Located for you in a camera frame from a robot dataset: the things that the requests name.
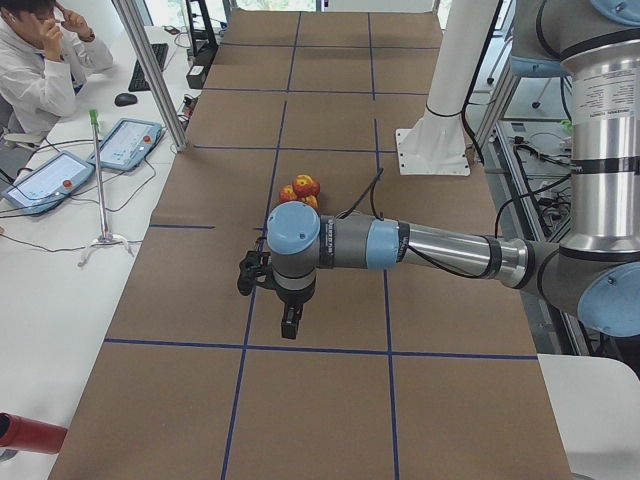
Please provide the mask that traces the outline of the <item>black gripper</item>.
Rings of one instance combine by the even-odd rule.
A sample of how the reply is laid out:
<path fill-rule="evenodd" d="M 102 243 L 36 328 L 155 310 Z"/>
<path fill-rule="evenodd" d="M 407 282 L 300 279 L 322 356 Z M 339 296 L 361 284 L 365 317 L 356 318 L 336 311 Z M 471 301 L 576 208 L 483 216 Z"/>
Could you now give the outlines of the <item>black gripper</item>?
<path fill-rule="evenodd" d="M 273 279 L 278 298 L 284 303 L 281 319 L 281 337 L 295 340 L 298 335 L 299 323 L 302 318 L 304 304 L 315 293 L 316 270 L 312 269 L 300 277 L 286 276 L 274 270 Z"/>

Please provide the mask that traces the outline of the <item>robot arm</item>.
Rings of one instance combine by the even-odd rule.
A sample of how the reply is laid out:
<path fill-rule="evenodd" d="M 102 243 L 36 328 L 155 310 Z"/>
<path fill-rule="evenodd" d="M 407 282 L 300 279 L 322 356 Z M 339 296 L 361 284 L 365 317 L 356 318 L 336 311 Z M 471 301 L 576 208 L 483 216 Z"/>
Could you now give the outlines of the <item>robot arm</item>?
<path fill-rule="evenodd" d="M 289 202 L 267 222 L 258 283 L 295 338 L 320 269 L 407 262 L 521 289 L 613 337 L 639 332 L 639 5 L 522 1 L 515 48 L 572 79 L 571 229 L 559 242 L 504 240 Z"/>

